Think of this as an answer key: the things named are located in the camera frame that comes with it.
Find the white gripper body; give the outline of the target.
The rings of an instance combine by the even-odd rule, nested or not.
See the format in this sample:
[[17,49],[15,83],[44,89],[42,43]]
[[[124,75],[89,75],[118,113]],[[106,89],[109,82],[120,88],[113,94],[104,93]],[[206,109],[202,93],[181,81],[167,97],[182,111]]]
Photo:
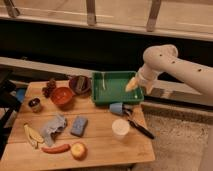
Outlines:
[[143,65],[139,68],[136,77],[140,86],[151,87],[157,79],[158,73],[149,66]]

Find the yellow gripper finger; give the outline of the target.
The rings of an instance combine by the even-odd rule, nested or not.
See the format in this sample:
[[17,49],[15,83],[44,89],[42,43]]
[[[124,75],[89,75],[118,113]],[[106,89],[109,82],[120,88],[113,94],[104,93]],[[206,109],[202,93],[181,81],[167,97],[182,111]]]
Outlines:
[[132,77],[131,80],[126,85],[125,91],[130,92],[130,91],[135,90],[137,87],[138,87],[138,81],[135,77]]

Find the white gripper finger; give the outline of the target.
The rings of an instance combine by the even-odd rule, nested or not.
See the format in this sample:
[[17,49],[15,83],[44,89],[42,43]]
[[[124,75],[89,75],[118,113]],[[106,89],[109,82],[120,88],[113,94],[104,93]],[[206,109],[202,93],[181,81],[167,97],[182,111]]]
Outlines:
[[151,94],[152,90],[153,90],[153,85],[148,85],[148,86],[146,87],[146,93],[147,93],[147,94]]

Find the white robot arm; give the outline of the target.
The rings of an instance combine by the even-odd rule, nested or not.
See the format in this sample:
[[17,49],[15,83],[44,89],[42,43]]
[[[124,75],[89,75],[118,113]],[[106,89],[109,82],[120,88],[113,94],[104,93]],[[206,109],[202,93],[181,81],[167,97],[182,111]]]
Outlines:
[[143,66],[127,83],[126,92],[144,87],[150,94],[158,76],[166,72],[201,94],[213,98],[213,67],[180,59],[174,45],[148,47],[143,53],[143,61]]

